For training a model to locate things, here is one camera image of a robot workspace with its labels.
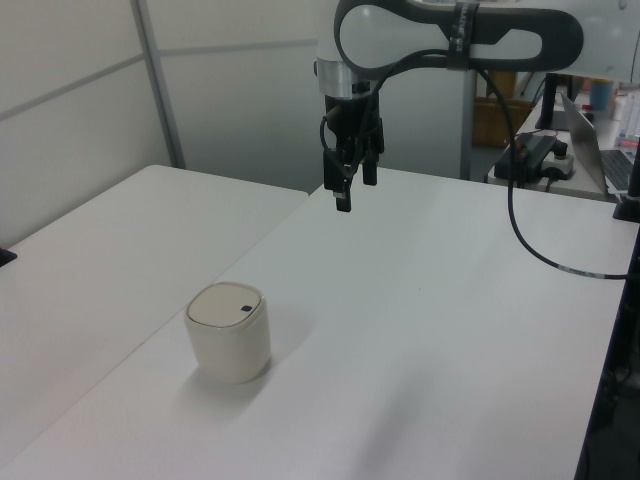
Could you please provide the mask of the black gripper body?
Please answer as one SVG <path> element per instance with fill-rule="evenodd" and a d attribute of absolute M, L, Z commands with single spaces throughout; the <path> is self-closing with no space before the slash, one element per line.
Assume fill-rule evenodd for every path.
<path fill-rule="evenodd" d="M 326 113 L 335 107 L 339 108 L 336 114 L 328 116 L 328 128 L 336 136 L 336 144 L 344 152 L 353 154 L 362 121 L 365 121 L 363 134 L 363 149 L 369 152 L 373 146 L 374 151 L 384 152 L 383 124 L 379 114 L 379 94 L 367 95 L 357 99 L 340 99 L 330 96 L 324 97 Z"/>

